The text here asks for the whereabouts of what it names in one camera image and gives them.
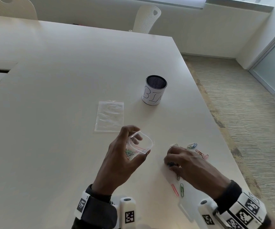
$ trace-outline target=hand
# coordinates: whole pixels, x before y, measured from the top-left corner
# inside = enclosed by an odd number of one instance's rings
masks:
[[[92,185],[92,190],[95,193],[112,195],[114,190],[124,184],[131,174],[146,160],[150,150],[146,154],[137,155],[131,161],[125,153],[128,137],[139,130],[134,125],[123,126],[117,138],[109,145],[106,157]],[[137,134],[133,142],[138,144],[138,140],[142,139]]]
[[[169,169],[212,199],[220,197],[231,182],[200,155],[182,147],[171,147],[164,162],[174,162],[181,166],[175,165]]]

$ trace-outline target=floor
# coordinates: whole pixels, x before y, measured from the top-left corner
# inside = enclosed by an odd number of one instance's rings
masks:
[[[228,132],[224,136],[227,144],[235,143],[234,149],[229,146],[235,160],[243,158],[242,162],[236,162],[247,183],[254,182],[254,187],[261,191],[258,196],[263,195],[275,215],[274,97],[235,60],[183,58],[193,77],[196,76],[201,94],[203,88],[203,95],[208,95],[210,100],[204,99],[209,102],[220,131]]]

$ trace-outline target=gray carpet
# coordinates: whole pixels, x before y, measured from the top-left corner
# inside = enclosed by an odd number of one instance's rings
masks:
[[[275,100],[235,60],[189,61],[275,214]]]

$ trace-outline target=door frame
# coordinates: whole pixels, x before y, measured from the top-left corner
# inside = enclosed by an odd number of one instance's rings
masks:
[[[275,47],[275,38],[268,46],[268,49],[265,50],[262,56],[250,67],[248,70],[273,96],[275,96],[275,90],[265,81],[263,80],[253,69],[270,53],[270,51]]]

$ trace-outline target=white chair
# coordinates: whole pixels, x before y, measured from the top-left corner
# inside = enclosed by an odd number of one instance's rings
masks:
[[[36,9],[29,0],[0,0],[0,16],[38,20]]]
[[[161,10],[154,5],[142,5],[137,11],[132,32],[148,34]]]

